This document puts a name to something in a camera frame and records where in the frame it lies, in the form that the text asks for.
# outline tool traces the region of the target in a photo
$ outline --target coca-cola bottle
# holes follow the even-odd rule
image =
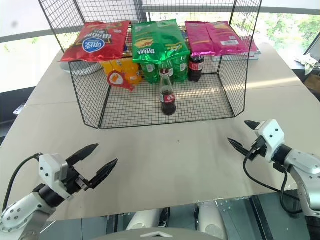
[[[176,96],[170,81],[169,69],[163,68],[159,73],[161,109],[165,115],[171,116],[176,112]]]

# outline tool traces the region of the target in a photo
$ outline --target white wall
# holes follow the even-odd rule
[[[209,0],[174,0],[172,2],[179,1],[184,4],[210,2]],[[308,4],[301,0],[262,0],[262,6],[320,10],[320,0],[308,0]],[[50,29],[49,24],[37,0],[0,0],[0,37],[48,29]]]

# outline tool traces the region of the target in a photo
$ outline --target red label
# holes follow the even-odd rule
[[[191,70],[200,71],[200,70],[202,70],[203,67],[204,67],[204,63],[203,62],[195,63],[195,62],[189,61],[189,68]]]
[[[172,93],[171,95],[164,95],[163,100],[165,104],[169,104],[176,100],[176,96],[174,93]]]

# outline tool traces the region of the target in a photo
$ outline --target green chip bag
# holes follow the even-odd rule
[[[175,19],[132,25],[134,63],[160,64],[190,54]]]

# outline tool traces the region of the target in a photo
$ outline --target floor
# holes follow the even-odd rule
[[[259,197],[273,240],[304,240],[309,233],[303,215],[291,218],[281,208],[277,193]],[[248,198],[217,201],[229,240],[263,240]],[[194,204],[170,208],[170,228],[195,229]],[[124,231],[134,212],[118,216],[118,231]],[[112,233],[112,216],[48,222],[40,240],[90,240]]]

